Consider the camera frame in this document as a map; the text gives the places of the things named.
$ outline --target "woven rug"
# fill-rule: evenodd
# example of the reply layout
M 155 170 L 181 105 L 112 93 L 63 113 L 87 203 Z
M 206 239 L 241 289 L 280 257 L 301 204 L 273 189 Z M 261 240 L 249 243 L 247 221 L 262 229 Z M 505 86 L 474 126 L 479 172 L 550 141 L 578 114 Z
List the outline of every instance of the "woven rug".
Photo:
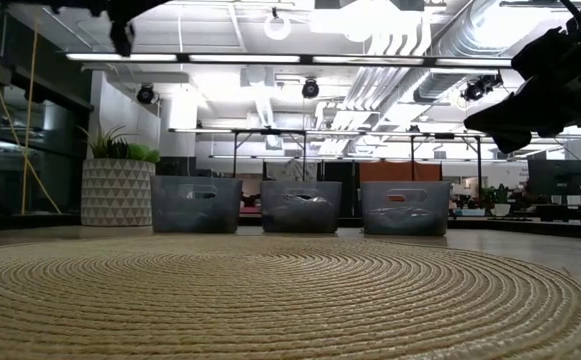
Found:
M 0 248 L 0 359 L 577 359 L 581 284 L 469 251 L 170 236 Z

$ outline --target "plastic bin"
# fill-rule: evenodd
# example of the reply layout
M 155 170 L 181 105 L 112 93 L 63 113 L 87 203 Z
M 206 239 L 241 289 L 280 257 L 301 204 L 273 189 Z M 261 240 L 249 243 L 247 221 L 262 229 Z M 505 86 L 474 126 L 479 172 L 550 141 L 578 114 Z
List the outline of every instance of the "plastic bin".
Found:
M 263 230 L 333 233 L 338 227 L 340 202 L 340 182 L 263 181 Z
M 239 224 L 242 181 L 153 176 L 155 232 L 234 233 Z
M 366 234 L 442 236 L 448 227 L 448 182 L 386 181 L 361 184 Z

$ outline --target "white geometric planter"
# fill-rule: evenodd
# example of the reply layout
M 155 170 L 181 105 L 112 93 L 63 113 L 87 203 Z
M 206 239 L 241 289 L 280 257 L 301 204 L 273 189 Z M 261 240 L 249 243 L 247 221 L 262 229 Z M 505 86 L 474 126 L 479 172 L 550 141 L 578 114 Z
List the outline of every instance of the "white geometric planter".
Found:
M 155 165 L 125 159 L 83 161 L 81 224 L 150 226 L 150 177 Z

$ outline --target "monitor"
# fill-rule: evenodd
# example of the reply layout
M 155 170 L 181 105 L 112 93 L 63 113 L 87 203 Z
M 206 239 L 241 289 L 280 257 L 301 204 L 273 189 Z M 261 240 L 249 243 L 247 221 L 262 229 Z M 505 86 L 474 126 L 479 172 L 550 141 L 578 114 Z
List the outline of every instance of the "monitor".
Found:
M 530 193 L 581 195 L 581 160 L 528 160 Z

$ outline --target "gray floor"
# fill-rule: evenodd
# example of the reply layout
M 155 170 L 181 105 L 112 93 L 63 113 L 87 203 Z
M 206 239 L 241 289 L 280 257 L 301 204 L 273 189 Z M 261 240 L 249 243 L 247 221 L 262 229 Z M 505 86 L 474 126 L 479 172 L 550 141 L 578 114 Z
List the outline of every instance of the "gray floor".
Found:
M 0 231 L 0 245 L 58 240 L 137 237 L 150 236 L 151 234 L 151 228 L 119 229 L 73 226 L 32 230 L 11 230 Z M 242 227 L 239 228 L 237 235 L 260 236 L 263 235 L 263 231 L 260 227 Z M 359 229 L 340 229 L 337 236 L 341 239 L 362 239 L 365 237 Z M 382 241 L 442 246 L 511 257 L 565 271 L 581 280 L 581 239 L 489 230 L 449 230 L 444 238 L 374 238 L 380 238 Z

